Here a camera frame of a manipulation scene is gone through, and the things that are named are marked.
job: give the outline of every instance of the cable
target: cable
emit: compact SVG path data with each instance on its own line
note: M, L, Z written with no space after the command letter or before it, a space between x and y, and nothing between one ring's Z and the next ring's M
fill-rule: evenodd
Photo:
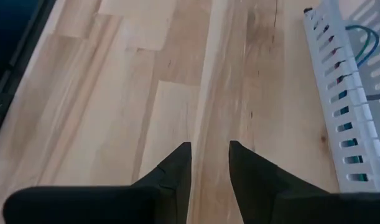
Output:
M356 61L359 60L359 58L361 56L363 56L365 50L367 49L368 45L369 45L369 42L371 41L371 33L370 32L367 32L367 38L365 40L365 44L364 44L364 47L359 51L358 55L356 56Z
M366 99L368 101L380 100L380 94L368 95L368 96L366 96Z
M379 46L379 35L374 30L372 30L368 27L365 27L365 26L361 26L361 25L351 25L351 26L346 27L346 30L353 30L353 29L362 29L362 30L365 30L367 32L367 34L369 34L369 35L373 34L373 36L375 36L374 47L365 56L365 58L363 58L360 62L357 63L357 66L360 67L360 66L362 66L363 63L365 63L372 56L373 53L375 53L376 49L378 48L378 46Z

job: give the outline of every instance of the wood grain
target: wood grain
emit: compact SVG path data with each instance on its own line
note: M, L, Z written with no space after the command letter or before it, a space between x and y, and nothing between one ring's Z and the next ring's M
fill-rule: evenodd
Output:
M57 0L0 132L3 202L127 185L192 142L188 223L242 223L228 144L338 191L302 26L318 0Z

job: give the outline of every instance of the blue cable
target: blue cable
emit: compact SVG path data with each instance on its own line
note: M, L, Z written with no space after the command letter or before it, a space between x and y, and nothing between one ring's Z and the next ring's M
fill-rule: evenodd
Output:
M375 32L375 30L372 30L368 27L365 27L365 26L360 26L360 25L352 25L352 26L347 26L346 27L346 30L353 30L353 29L362 29L362 30L365 30L367 33L372 33L373 36L375 36L375 44L374 44L374 47L371 49L371 51L365 56L365 58L363 58L361 61L359 61L357 63L357 66L360 67L362 66L363 63L365 63L371 56L373 53L375 53L376 49L378 48L379 46L379 34L377 32Z

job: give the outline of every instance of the white cable tray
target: white cable tray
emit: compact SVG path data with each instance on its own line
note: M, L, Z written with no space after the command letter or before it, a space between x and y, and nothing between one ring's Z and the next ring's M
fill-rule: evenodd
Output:
M324 0L304 19L340 190L380 192L380 100L367 100L380 95L380 43L358 70L354 52L367 35L346 31L355 24L380 36L380 0Z

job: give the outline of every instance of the light wood surface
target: light wood surface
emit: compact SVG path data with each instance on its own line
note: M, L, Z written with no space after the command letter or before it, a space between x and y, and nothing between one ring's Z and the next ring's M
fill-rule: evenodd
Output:
M188 223L242 223L228 144L338 191L309 0L57 0L0 132L1 208L35 185L128 185L191 141Z

